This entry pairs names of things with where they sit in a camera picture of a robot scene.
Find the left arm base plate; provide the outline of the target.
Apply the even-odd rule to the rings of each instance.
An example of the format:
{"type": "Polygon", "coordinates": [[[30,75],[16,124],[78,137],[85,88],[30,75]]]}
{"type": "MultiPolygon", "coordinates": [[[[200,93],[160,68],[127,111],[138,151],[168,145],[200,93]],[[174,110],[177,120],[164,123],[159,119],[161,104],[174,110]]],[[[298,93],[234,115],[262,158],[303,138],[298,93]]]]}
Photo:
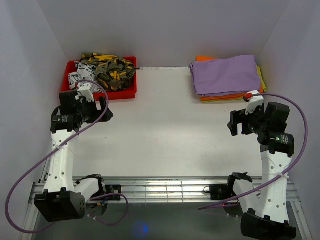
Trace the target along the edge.
{"type": "Polygon", "coordinates": [[[113,194],[107,197],[104,197],[103,199],[105,201],[120,201],[121,196],[120,195],[115,195],[115,194],[121,194],[122,193],[122,186],[117,184],[117,185],[105,185],[105,193],[106,194],[113,194]]]}

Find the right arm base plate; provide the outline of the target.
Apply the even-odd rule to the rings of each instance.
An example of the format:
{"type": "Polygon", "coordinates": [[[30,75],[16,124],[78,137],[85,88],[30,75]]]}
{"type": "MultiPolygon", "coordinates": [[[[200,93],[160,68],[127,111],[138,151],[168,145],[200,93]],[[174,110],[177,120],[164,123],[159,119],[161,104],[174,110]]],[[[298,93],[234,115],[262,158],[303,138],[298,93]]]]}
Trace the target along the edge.
{"type": "Polygon", "coordinates": [[[213,201],[225,200],[232,197],[227,184],[211,184],[209,186],[210,199],[213,201]]]}

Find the newspaper print trousers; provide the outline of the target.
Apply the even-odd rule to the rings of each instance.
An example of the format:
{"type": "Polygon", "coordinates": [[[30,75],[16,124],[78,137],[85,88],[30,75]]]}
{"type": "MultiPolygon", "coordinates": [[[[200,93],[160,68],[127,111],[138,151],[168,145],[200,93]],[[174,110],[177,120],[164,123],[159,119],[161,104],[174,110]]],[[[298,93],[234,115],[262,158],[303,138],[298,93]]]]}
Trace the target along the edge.
{"type": "Polygon", "coordinates": [[[70,90],[74,90],[76,88],[76,83],[78,81],[90,81],[97,83],[95,65],[75,61],[74,66],[76,71],[67,75],[70,90]]]}

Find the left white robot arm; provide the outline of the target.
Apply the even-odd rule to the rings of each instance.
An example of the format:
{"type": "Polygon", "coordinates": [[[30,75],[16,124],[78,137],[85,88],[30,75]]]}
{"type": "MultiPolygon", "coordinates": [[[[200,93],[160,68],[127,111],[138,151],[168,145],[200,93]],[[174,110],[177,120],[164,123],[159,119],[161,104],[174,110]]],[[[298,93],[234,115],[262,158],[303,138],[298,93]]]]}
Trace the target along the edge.
{"type": "Polygon", "coordinates": [[[73,181],[76,145],[83,124],[108,122],[114,116],[106,99],[99,98],[100,109],[91,93],[70,90],[60,93],[60,105],[51,115],[52,148],[56,152],[49,163],[48,177],[43,192],[34,198],[34,204],[49,222],[81,219],[87,202],[106,195],[104,180],[99,174],[73,181]]]}

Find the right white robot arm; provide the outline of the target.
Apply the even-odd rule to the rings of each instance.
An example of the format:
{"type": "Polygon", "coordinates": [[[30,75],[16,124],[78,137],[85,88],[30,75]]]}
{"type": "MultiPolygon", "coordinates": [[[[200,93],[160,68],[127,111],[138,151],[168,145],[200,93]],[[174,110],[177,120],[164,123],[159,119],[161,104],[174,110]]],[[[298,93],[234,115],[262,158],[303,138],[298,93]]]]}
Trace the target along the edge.
{"type": "Polygon", "coordinates": [[[278,177],[274,183],[261,189],[260,195],[251,193],[240,198],[242,217],[240,229],[245,237],[256,240],[293,240],[297,229],[290,226],[287,212],[288,175],[283,171],[290,165],[294,154],[295,140],[285,132],[290,108],[270,102],[258,105],[251,113],[232,111],[227,124],[232,136],[256,134],[260,144],[262,183],[278,177]]]}

